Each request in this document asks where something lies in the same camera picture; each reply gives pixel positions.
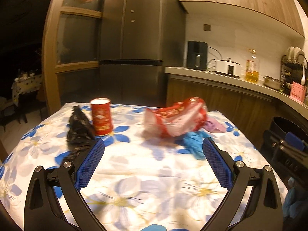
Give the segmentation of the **blue gloved operator hand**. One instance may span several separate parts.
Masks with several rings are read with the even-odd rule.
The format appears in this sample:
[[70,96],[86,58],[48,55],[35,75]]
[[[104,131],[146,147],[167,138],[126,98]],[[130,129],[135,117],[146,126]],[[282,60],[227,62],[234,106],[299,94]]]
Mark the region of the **blue gloved operator hand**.
[[307,189],[303,188],[293,177],[288,179],[291,187],[282,206],[284,219],[307,216]]

